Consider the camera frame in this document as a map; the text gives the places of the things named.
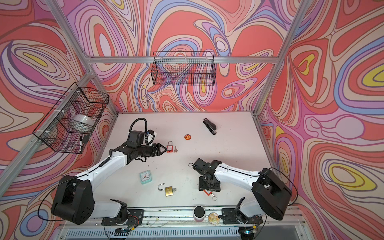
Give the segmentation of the red padlock with long shackle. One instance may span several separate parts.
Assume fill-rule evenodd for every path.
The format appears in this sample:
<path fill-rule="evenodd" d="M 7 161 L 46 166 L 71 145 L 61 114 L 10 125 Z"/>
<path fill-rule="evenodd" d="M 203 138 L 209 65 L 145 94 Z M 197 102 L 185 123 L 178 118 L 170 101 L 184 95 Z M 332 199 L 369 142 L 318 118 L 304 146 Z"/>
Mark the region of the red padlock with long shackle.
<path fill-rule="evenodd" d="M 208 196 L 208 197 L 211 197 L 213 201 L 216 201 L 217 200 L 217 197 L 214 195 L 213 192 L 208 192 L 206 190 L 203 190 L 203 192 Z"/>

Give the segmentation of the mint green alarm clock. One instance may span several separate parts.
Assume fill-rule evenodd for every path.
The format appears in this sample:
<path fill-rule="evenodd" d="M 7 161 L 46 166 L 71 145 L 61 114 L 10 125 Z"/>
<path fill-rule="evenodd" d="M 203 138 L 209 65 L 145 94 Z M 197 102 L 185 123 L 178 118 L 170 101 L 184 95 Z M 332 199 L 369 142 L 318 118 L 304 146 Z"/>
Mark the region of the mint green alarm clock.
<path fill-rule="evenodd" d="M 139 176 L 140 176 L 140 183 L 142 185 L 150 183 L 153 180 L 152 179 L 152 174 L 151 174 L 150 170 L 141 172 Z"/>

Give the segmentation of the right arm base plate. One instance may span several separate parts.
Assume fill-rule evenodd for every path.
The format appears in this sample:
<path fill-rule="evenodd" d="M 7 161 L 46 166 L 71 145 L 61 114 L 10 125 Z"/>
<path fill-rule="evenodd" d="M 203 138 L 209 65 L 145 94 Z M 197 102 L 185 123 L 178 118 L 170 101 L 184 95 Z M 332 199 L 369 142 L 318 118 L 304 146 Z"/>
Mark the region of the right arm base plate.
<path fill-rule="evenodd" d="M 236 210 L 235 208 L 223 208 L 222 214 L 219 215 L 219 218 L 223 220 L 225 225 L 254 224 L 258 226 L 264 222 L 261 215 L 247 217 L 241 213 L 240 210 Z"/>

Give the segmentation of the brass padlock open shackle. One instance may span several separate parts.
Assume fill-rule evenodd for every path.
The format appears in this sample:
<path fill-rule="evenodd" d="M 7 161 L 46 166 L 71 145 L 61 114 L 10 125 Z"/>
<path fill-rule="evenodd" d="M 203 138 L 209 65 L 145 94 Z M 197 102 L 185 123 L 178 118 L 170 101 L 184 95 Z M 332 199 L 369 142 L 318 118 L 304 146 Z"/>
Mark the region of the brass padlock open shackle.
<path fill-rule="evenodd" d="M 169 187 L 164 187 L 164 183 L 158 185 L 158 190 L 159 191 L 164 191 L 166 197 L 170 197 L 174 195 L 174 192 L 177 191 L 176 188 L 169 186 Z"/>

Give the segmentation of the black marker in basket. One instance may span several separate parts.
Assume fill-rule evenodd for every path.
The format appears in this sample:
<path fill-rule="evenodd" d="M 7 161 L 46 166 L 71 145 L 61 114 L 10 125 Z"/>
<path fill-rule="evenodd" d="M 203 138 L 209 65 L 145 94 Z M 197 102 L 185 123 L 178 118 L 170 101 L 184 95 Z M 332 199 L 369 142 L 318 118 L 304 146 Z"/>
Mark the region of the black marker in basket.
<path fill-rule="evenodd" d="M 79 139 L 79 151 L 80 153 L 82 153 L 83 151 L 83 137 L 80 136 L 80 139 Z"/>

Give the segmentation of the black stapler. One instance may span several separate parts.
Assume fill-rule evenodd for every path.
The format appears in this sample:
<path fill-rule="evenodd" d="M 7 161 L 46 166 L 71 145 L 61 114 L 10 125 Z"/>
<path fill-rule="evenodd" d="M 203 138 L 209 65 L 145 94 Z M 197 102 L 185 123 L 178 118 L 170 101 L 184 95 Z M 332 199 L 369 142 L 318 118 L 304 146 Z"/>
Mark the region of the black stapler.
<path fill-rule="evenodd" d="M 217 126 L 214 123 L 212 123 L 209 119 L 204 118 L 203 123 L 212 135 L 217 134 Z"/>

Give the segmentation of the pink cylinder black top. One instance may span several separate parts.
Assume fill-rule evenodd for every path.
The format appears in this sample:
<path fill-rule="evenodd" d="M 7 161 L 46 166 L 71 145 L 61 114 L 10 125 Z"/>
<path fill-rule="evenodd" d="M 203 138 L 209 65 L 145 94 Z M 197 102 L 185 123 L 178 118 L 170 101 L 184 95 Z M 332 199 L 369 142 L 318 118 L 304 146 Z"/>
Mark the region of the pink cylinder black top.
<path fill-rule="evenodd" d="M 205 219 L 206 211 L 203 206 L 195 206 L 193 210 L 193 217 L 196 222 L 202 222 Z"/>

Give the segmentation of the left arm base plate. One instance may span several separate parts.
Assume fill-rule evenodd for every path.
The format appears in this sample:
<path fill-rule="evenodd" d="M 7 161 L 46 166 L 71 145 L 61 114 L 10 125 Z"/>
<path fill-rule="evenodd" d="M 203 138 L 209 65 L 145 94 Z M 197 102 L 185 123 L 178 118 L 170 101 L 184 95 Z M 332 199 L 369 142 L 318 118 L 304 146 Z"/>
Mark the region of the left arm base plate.
<path fill-rule="evenodd" d="M 144 209 L 123 210 L 115 218 L 103 218 L 102 226 L 140 226 L 144 218 Z"/>

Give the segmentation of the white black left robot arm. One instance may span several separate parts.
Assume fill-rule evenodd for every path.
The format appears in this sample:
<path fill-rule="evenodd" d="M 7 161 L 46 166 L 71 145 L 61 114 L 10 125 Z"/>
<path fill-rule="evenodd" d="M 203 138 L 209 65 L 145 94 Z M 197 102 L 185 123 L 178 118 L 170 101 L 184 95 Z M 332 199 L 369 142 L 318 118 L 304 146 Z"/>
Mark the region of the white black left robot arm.
<path fill-rule="evenodd" d="M 156 133 L 148 128 L 145 118 L 138 118 L 133 124 L 140 121 L 144 122 L 144 130 L 135 131 L 130 127 L 127 140 L 111 149 L 102 162 L 76 176 L 66 175 L 59 181 L 51 207 L 52 215 L 76 225 L 98 218 L 116 225 L 128 223 L 131 214 L 126 203 L 115 199 L 97 202 L 94 190 L 132 161 L 144 163 L 148 158 L 161 156 L 167 151 L 165 146 L 154 143 Z"/>

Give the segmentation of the round red star sticker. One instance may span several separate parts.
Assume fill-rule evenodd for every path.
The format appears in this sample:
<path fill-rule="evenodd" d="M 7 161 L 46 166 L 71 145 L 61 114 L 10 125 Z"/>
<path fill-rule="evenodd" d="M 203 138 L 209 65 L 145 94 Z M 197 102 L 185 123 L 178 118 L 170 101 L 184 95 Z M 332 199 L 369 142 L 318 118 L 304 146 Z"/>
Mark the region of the round red star sticker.
<path fill-rule="evenodd" d="M 189 140 L 191 140 L 191 139 L 192 139 L 192 136 L 191 136 L 191 135 L 189 135 L 189 134 L 187 134 L 187 135 L 185 135 L 185 136 L 184 136 L 184 138 L 185 138 L 185 140 L 189 141 Z"/>

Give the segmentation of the round beige patterned ball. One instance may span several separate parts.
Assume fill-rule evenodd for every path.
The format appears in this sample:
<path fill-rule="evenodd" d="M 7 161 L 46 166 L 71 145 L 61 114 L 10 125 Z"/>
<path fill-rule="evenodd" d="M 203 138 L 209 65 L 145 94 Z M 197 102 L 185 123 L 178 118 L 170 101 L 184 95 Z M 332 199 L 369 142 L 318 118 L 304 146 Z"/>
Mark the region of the round beige patterned ball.
<path fill-rule="evenodd" d="M 208 216 L 209 223 L 212 225 L 218 225 L 220 223 L 219 215 L 215 212 L 212 212 Z"/>

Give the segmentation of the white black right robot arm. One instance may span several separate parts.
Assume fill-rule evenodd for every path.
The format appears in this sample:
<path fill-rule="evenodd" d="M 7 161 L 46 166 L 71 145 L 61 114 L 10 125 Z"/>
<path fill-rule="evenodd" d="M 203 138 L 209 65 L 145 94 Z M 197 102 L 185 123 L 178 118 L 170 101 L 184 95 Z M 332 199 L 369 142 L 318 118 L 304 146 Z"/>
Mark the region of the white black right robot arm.
<path fill-rule="evenodd" d="M 222 209 L 225 224 L 248 224 L 256 216 L 266 215 L 281 221 L 290 204 L 291 189 L 271 170 L 247 171 L 231 167 L 221 161 L 205 162 L 197 159 L 189 164 L 199 175 L 199 191 L 220 192 L 221 184 L 227 183 L 251 192 L 253 200 L 240 198 L 232 209 Z"/>

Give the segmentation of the red small padlock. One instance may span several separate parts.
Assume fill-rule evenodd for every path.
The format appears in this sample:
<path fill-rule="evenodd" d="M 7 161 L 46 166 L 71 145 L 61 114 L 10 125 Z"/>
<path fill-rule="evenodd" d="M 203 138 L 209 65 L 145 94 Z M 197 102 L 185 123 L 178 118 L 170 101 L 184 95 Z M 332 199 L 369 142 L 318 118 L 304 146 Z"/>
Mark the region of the red small padlock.
<path fill-rule="evenodd" d="M 167 144 L 167 153 L 172 153 L 174 151 L 173 142 L 169 141 Z"/>

